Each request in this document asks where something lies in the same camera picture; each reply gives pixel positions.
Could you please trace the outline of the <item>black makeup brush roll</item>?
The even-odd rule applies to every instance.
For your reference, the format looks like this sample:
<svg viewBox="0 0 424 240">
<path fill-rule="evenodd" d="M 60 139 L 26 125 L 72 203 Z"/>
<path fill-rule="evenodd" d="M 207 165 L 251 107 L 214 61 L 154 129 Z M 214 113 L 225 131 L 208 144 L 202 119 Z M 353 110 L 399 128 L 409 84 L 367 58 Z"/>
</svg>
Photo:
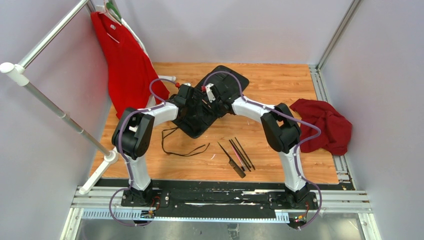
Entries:
<svg viewBox="0 0 424 240">
<path fill-rule="evenodd" d="M 232 87 L 244 91 L 250 81 L 238 72 L 224 66 L 219 65 L 208 73 L 194 88 L 199 91 L 200 109 L 196 112 L 187 114 L 178 114 L 172 121 L 189 137 L 196 139 L 201 136 L 218 118 L 223 116 L 215 116 L 207 103 L 207 95 L 202 91 L 202 86 L 214 84 L 218 87 Z"/>
</svg>

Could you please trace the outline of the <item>black angled brush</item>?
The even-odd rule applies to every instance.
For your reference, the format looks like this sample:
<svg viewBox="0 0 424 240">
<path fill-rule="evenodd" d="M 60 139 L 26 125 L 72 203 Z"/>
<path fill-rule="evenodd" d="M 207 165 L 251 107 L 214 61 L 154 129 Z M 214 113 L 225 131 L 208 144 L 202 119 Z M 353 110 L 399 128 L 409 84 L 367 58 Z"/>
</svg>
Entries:
<svg viewBox="0 0 424 240">
<path fill-rule="evenodd" d="M 252 171 L 250 165 L 248 164 L 247 160 L 245 159 L 245 157 L 242 154 L 242 151 L 238 148 L 238 146 L 235 144 L 235 142 L 230 139 L 229 140 L 231 146 L 235 149 L 236 153 L 238 154 L 240 160 L 242 161 L 242 163 L 244 164 L 244 167 L 248 170 L 248 171 Z"/>
</svg>

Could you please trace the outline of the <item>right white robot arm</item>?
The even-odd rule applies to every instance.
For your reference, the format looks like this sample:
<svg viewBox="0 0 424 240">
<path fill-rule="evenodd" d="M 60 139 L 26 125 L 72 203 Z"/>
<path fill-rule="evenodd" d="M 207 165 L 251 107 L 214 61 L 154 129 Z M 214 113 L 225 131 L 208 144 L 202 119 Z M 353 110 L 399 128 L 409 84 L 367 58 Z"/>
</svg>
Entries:
<svg viewBox="0 0 424 240">
<path fill-rule="evenodd" d="M 300 161 L 301 130 L 287 105 L 267 105 L 242 95 L 232 102 L 231 110 L 262 124 L 267 143 L 278 153 L 283 167 L 286 203 L 299 208 L 310 190 Z"/>
</svg>

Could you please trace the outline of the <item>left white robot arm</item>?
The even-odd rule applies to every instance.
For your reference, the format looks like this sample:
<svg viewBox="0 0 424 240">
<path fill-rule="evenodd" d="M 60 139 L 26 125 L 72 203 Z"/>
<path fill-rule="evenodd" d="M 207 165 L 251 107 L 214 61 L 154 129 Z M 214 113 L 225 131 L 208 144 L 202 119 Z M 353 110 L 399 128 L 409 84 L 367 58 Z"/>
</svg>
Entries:
<svg viewBox="0 0 424 240">
<path fill-rule="evenodd" d="M 171 99 L 148 108 L 128 107 L 119 120 L 111 141 L 127 167 L 129 186 L 125 191 L 142 207 L 153 201 L 153 184 L 146 163 L 153 129 L 176 120 L 182 109 L 193 102 L 194 95 L 195 88 L 185 83 Z"/>
</svg>

